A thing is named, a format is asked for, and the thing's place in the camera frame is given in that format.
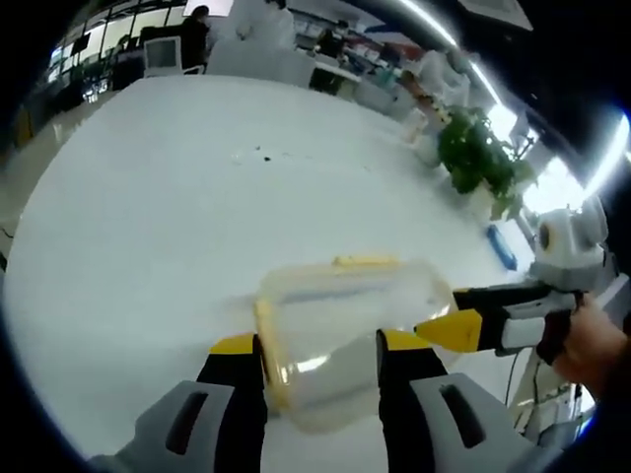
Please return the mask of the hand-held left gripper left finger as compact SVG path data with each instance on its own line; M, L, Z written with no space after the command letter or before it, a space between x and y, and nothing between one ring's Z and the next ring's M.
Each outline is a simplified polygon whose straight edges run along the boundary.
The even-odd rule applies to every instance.
M259 472L268 406L259 337L214 345L195 381L185 380L136 421L119 452L96 455L93 472Z

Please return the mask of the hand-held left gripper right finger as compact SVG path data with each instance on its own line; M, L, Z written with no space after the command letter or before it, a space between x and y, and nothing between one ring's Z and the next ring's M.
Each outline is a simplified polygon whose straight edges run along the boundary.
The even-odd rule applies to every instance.
M495 396L449 373L430 347L399 330L377 332L379 418L389 472L538 471L540 449Z

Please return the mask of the person's right hand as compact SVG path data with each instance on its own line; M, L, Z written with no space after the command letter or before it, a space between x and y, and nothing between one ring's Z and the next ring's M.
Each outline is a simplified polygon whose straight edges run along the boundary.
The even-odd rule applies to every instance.
M630 337L591 294L582 295L564 321L565 334L537 346L537 355L563 379L583 385L599 404L628 405Z

